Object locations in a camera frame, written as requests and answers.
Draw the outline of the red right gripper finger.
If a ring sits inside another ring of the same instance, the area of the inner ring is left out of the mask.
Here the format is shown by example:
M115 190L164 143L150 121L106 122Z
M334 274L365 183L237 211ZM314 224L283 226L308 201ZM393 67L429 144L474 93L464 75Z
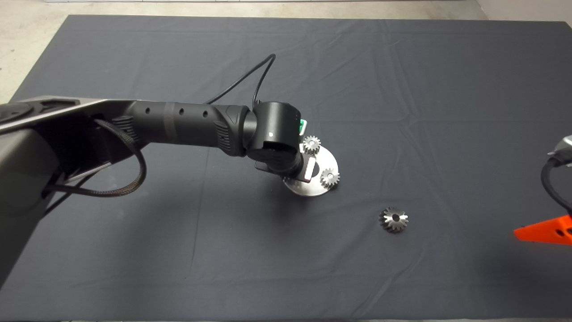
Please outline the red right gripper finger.
M560 216L515 229L513 234L520 241L570 246L572 244L572 219L570 215Z

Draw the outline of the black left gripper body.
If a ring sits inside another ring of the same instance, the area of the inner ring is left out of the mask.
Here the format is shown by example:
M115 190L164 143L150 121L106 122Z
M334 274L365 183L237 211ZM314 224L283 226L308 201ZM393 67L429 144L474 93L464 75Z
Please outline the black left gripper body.
M313 155L295 155L292 162L286 162L282 165L277 161L255 162L255 169L257 170L304 183L311 181L313 169L316 166L317 158Z

